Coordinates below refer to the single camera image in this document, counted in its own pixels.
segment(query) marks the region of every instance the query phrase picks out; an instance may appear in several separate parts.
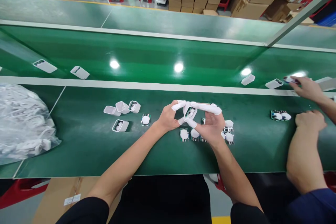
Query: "metal frame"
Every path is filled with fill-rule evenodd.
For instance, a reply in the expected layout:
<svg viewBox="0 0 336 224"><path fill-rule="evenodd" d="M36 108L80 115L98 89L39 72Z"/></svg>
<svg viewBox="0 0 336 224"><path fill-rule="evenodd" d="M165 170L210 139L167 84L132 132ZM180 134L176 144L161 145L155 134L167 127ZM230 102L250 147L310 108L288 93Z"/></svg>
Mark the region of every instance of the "metal frame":
<svg viewBox="0 0 336 224"><path fill-rule="evenodd" d="M284 25L284 27L282 27L273 37L266 41L265 46L272 47L275 43L286 36L291 30L293 30L297 25L301 24L303 20L313 14L328 1L329 0L313 0L297 16Z"/></svg>

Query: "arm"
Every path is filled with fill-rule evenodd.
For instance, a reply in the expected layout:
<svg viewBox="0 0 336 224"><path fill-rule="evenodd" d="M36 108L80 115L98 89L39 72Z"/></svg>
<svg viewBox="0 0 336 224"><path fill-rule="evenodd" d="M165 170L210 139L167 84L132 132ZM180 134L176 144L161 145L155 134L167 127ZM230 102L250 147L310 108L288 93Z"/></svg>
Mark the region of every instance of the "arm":
<svg viewBox="0 0 336 224"><path fill-rule="evenodd" d="M101 198L110 206L120 190L131 179L144 161L154 144L168 131L180 126L174 119L172 106L178 104L174 100L164 107L158 121L142 135L123 155L120 156L100 177L88 197Z"/></svg>
<svg viewBox="0 0 336 224"><path fill-rule="evenodd" d="M215 153L223 184L232 202L255 206L262 211L251 183L221 136L221 132L225 127L221 109L213 105L197 105L193 102L192 106L206 111L205 125L200 125L188 119L186 119L186 122L209 142Z"/></svg>
<svg viewBox="0 0 336 224"><path fill-rule="evenodd" d="M336 102L332 101L323 94L318 83L312 81L307 77L295 77L291 78L300 82L301 87L295 83L290 83L290 86L295 90L295 92L306 99L316 102L317 105L322 109L324 113L336 124Z"/></svg>
<svg viewBox="0 0 336 224"><path fill-rule="evenodd" d="M327 188L317 150L319 131L327 125L317 110L298 114L296 132L289 146L287 177L301 194Z"/></svg>

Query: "worker's hand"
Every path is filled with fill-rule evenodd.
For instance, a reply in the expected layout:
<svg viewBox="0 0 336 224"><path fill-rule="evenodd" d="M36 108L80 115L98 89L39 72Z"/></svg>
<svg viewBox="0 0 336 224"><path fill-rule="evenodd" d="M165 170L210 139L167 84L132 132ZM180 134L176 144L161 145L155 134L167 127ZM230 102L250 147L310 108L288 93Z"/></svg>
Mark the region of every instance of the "worker's hand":
<svg viewBox="0 0 336 224"><path fill-rule="evenodd" d="M191 103L192 107L205 111L205 124L201 125L193 120L185 118L185 121L194 128L201 136L209 142L210 145L216 146L225 143L221 132L225 127L225 120L222 110L215 104Z"/></svg>
<svg viewBox="0 0 336 224"><path fill-rule="evenodd" d="M314 131L321 131L327 126L324 116L318 110L298 114L295 118L295 123L298 128Z"/></svg>
<svg viewBox="0 0 336 224"><path fill-rule="evenodd" d="M176 110L186 105L186 101L174 100L171 104L165 106L162 110L160 118L155 122L164 132L174 130L180 127L180 123L176 120Z"/></svg>
<svg viewBox="0 0 336 224"><path fill-rule="evenodd" d="M300 82L301 87L296 83L290 82L289 85L295 90L295 92L306 99L312 100L313 102L319 102L325 98L319 84L307 77L295 77L291 76L292 79Z"/></svg>

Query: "clear plastic bag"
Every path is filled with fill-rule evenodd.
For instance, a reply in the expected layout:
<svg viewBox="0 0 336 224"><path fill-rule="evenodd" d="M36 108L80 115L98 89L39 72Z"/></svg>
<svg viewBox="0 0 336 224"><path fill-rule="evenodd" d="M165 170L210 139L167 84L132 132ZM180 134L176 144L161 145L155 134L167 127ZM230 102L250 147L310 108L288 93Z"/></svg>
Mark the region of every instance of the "clear plastic bag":
<svg viewBox="0 0 336 224"><path fill-rule="evenodd" d="M0 165L37 156L61 143L45 103L15 84L0 83Z"/></svg>

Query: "black sleeve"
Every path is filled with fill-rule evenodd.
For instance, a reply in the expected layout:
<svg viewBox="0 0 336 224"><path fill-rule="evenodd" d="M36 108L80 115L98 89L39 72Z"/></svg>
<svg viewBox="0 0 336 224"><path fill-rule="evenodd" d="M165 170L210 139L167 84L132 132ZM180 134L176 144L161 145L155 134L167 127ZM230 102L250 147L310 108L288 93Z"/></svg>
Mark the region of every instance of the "black sleeve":
<svg viewBox="0 0 336 224"><path fill-rule="evenodd" d="M231 224L270 224L270 222L258 207L236 203L231 208Z"/></svg>
<svg viewBox="0 0 336 224"><path fill-rule="evenodd" d="M89 197L78 201L56 224L106 224L110 208L99 198Z"/></svg>

